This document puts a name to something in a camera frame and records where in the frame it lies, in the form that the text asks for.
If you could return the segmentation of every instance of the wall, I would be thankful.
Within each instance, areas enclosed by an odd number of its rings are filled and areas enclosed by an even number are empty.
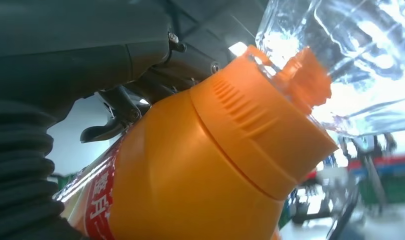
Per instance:
[[[81,143],[82,131],[91,126],[107,123],[108,112],[96,96],[76,101],[67,118],[51,127],[48,134],[54,138],[52,152],[47,156],[55,163],[55,173],[68,175],[86,167],[109,146],[109,141]]]

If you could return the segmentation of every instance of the orange bottle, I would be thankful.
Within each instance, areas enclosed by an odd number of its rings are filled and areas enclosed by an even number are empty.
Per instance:
[[[58,196],[63,215],[93,239],[279,239],[287,195],[336,146],[255,58],[155,104]]]

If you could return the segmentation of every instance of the red label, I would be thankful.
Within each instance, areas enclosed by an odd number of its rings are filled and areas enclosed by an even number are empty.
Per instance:
[[[109,226],[110,207],[113,204],[115,162],[120,142],[107,153],[96,167],[87,196],[84,225],[87,234],[95,240],[115,240]]]

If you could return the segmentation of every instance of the clear plastic bottle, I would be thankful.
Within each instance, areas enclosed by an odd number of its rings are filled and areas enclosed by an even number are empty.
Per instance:
[[[309,114],[326,129],[347,136],[405,130],[405,0],[270,0],[256,44],[270,71],[304,49],[315,55],[331,95],[308,104]]]

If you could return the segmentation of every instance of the bolt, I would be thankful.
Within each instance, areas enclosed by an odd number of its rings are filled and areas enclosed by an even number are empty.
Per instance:
[[[169,32],[168,33],[168,39],[174,43],[178,43],[179,42],[179,38],[178,36],[176,36],[173,32]]]
[[[211,73],[215,74],[220,70],[219,64],[217,62],[214,62],[211,64]]]

